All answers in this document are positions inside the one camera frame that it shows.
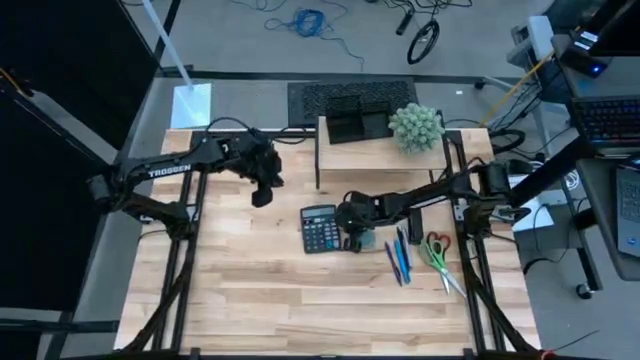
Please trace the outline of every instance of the metal pole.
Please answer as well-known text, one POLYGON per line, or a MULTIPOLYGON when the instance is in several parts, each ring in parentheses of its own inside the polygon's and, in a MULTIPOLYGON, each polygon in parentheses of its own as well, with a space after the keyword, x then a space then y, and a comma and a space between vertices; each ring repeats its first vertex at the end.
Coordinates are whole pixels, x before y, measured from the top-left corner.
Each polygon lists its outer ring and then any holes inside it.
POLYGON ((164 30, 164 27, 162 26, 162 23, 158 18, 158 14, 156 14, 156 11, 153 9, 153 6, 151 5, 151 0, 142 0, 142 4, 144 5, 144 9, 147 11, 147 14, 149 14, 149 17, 151 18, 153 25, 155 25, 156 30, 158 30, 158 33, 160 34, 162 41, 164 41, 164 44, 166 45, 167 50, 169 50, 169 55, 171 55, 173 62, 176 63, 176 67, 178 68, 178 71, 180 71, 180 75, 182 75, 182 79, 184 79, 184 82, 189 86, 189 90, 193 90, 193 81, 187 74, 187 70, 184 68, 182 61, 178 56, 178 52, 176 51, 176 48, 173 47, 173 44, 171 43, 171 39, 169 39, 169 34, 167 34, 167 32, 164 30))

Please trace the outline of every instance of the wooden shelf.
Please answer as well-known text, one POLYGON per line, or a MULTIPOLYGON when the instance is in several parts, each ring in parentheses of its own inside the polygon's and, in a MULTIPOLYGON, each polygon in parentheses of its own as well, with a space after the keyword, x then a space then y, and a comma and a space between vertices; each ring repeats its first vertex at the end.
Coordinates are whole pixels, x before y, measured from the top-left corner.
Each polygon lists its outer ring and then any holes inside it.
POLYGON ((442 170, 442 141, 425 153, 404 154, 393 138, 331 145, 324 116, 318 119, 318 165, 322 170, 442 170))

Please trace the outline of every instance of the keyboard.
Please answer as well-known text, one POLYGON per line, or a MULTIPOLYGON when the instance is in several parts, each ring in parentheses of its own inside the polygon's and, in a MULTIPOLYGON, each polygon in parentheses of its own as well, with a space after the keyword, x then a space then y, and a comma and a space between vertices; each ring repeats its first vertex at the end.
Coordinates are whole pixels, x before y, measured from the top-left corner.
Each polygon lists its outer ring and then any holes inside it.
POLYGON ((640 146, 640 95, 573 99, 569 111, 594 145, 640 146))
POLYGON ((640 222, 640 182, 620 179, 618 184, 620 215, 625 219, 640 222))

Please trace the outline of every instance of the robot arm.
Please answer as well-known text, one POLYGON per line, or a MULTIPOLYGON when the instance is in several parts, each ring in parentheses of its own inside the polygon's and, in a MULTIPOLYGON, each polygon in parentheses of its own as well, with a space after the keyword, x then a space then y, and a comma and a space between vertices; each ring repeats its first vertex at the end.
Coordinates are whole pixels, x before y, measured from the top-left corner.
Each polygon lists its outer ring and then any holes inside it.
MULTIPOLYGON (((464 210, 465 230, 469 234, 478 234, 490 228, 489 216, 496 208, 500 210, 501 216, 508 217, 505 212, 508 212, 510 191, 506 168, 498 162, 482 163, 406 193, 368 196, 350 191, 338 206, 336 223, 349 234, 350 243, 353 244, 367 229, 393 225, 409 217, 412 209, 447 199, 465 199, 468 203, 464 210), (471 187, 470 173, 478 175, 479 192, 471 187)), ((515 213, 521 214, 527 210, 518 209, 515 213)))
POLYGON ((273 198, 271 188, 284 181, 278 175, 282 163, 271 140, 257 129, 248 129, 233 139, 203 137, 201 142, 185 152, 144 159, 127 159, 111 166, 104 174, 88 181, 91 193, 103 212, 123 210, 139 218, 149 216, 162 221, 172 239, 182 239, 191 232, 192 217, 178 202, 161 203, 136 194, 136 185, 145 180, 181 174, 189 171, 219 173, 232 171, 257 184, 252 204, 262 207, 273 198))

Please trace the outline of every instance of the pen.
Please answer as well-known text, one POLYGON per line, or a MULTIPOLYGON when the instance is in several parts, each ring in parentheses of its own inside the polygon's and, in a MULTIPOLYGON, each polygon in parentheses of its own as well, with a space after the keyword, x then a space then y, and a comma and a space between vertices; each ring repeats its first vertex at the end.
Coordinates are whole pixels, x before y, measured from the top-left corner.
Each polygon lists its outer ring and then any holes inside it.
POLYGON ((409 249, 409 231, 407 230, 407 226, 402 226, 402 234, 404 235, 404 244, 407 247, 407 258, 409 259, 409 267, 413 268, 413 257, 411 256, 411 251, 409 249))
POLYGON ((393 270, 393 274, 396 276, 396 281, 398 281, 398 285, 402 286, 400 270, 398 270, 398 266, 396 266, 396 262, 393 260, 393 254, 391 253, 391 247, 389 246, 389 243, 384 243, 384 249, 387 250, 387 256, 389 257, 389 261, 391 262, 391 269, 393 270))
POLYGON ((407 265, 404 262, 404 256, 402 255, 402 245, 400 245, 400 240, 396 239, 393 245, 396 248, 396 255, 398 256, 398 263, 400 264, 400 271, 402 271, 402 277, 404 277, 404 282, 407 284, 410 284, 411 277, 409 276, 409 269, 407 269, 407 265))
POLYGON ((402 256, 404 256, 404 263, 407 265, 407 269, 411 269, 413 267, 413 261, 411 259, 411 255, 409 254, 409 242, 407 241, 407 237, 404 235, 404 232, 399 226, 396 228, 396 233, 398 234, 398 239, 400 240, 400 245, 402 246, 402 256))

